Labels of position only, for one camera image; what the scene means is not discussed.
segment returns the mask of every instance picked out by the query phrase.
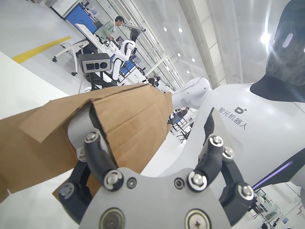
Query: bolt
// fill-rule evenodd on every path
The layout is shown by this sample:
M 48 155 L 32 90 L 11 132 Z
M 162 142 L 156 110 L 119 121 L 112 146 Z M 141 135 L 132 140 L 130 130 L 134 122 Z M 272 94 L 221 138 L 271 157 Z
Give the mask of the bolt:
M 192 181 L 197 186 L 203 185 L 203 177 L 199 174 L 195 174 L 195 176 L 192 178 Z
M 228 156 L 228 157 L 233 157 L 234 152 L 231 148 L 229 147 L 225 147 L 224 153 Z
M 184 188 L 184 181 L 182 180 L 182 178 L 176 178 L 174 181 L 174 185 L 178 190 L 181 190 Z
M 247 185 L 247 186 L 238 185 L 237 190 L 238 190 L 239 194 L 241 195 L 241 197 L 243 197 L 243 199 L 245 199 L 245 200 L 250 201 L 254 197 L 254 191 L 250 185 Z
M 87 136 L 86 136 L 86 140 L 87 140 L 87 141 L 93 141 L 94 138 L 95 138 L 95 136 L 96 136 L 95 133 L 89 133 L 89 134 L 87 134 Z
M 72 191 L 72 188 L 70 188 L 69 186 L 64 185 L 64 186 L 60 189 L 59 193 L 62 194 L 63 196 L 66 196 L 66 195 L 68 195 L 71 191 Z
M 244 186 L 244 187 L 242 188 L 242 194 L 243 194 L 244 196 L 246 196 L 246 197 L 251 196 L 251 195 L 252 195 L 252 192 L 253 192 L 253 190 L 252 190 L 252 188 L 251 188 L 250 186 Z
M 187 229 L 209 229 L 210 223 L 207 215 L 200 210 L 190 211 L 186 217 Z
M 218 135 L 211 136 L 209 138 L 209 141 L 212 145 L 214 145 L 216 147 L 221 147 L 224 144 L 223 139 Z
M 64 199 L 68 199 L 74 192 L 74 185 L 70 182 L 64 184 L 59 190 L 59 193 L 64 196 Z
M 127 180 L 127 188 L 133 189 L 137 185 L 137 180 L 134 177 L 131 177 Z
M 219 136 L 214 136 L 214 137 L 213 137 L 213 142 L 214 142 L 215 144 L 220 144 L 221 141 L 222 141 L 222 139 L 221 139 Z
M 100 229 L 124 229 L 125 216 L 117 208 L 110 208 L 104 212 L 100 219 Z
M 116 173 L 111 173 L 111 175 L 107 178 L 108 184 L 116 184 L 119 181 L 119 178 Z

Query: cardboard flap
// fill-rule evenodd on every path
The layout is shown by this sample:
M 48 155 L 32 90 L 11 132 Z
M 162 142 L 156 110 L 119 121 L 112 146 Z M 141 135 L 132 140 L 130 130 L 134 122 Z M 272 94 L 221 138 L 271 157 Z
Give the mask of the cardboard flap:
M 84 94 L 51 100 L 22 121 L 18 127 L 38 142 L 43 142 L 54 130 L 62 125 L 62 123 L 88 101 L 103 99 L 142 86 L 148 85 L 137 84 L 109 87 L 102 90 L 95 90 Z

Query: white table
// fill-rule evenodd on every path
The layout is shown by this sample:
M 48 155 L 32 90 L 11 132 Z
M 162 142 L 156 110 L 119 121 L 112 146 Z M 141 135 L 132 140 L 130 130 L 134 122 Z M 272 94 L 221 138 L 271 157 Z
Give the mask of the white table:
M 0 52 L 0 119 L 43 106 L 68 96 Z

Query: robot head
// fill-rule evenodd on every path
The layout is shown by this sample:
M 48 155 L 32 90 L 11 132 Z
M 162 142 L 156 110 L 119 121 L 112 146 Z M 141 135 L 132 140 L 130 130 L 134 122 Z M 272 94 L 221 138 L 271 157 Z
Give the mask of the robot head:
M 131 41 L 136 41 L 137 40 L 137 37 L 140 35 L 140 32 L 136 29 L 131 29 L 130 31 L 130 39 Z
M 266 75 L 293 85 L 305 84 L 305 0 L 291 0 L 283 10 Z

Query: man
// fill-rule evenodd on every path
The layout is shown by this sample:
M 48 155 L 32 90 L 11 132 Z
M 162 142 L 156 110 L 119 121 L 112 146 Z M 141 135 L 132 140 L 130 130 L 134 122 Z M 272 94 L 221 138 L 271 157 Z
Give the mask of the man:
M 107 39 L 113 40 L 113 37 L 111 34 L 113 34 L 116 31 L 116 27 L 120 27 L 124 23 L 124 18 L 121 16 L 117 16 L 115 21 L 113 22 L 107 22 L 102 27 L 98 28 L 96 32 L 94 33 L 97 35 L 100 39 Z M 89 44 L 83 48 L 84 54 L 91 54 L 91 53 L 97 53 L 96 46 L 91 43 L 89 39 L 86 38 L 87 41 L 89 41 Z M 79 50 L 76 53 L 76 57 L 81 54 L 81 50 Z
M 107 22 L 102 27 L 97 29 L 97 31 L 94 33 L 98 35 L 100 38 L 106 39 L 109 38 L 110 40 L 113 40 L 112 33 L 116 31 L 116 27 L 120 27 L 124 23 L 124 18 L 121 16 L 117 16 L 114 22 Z

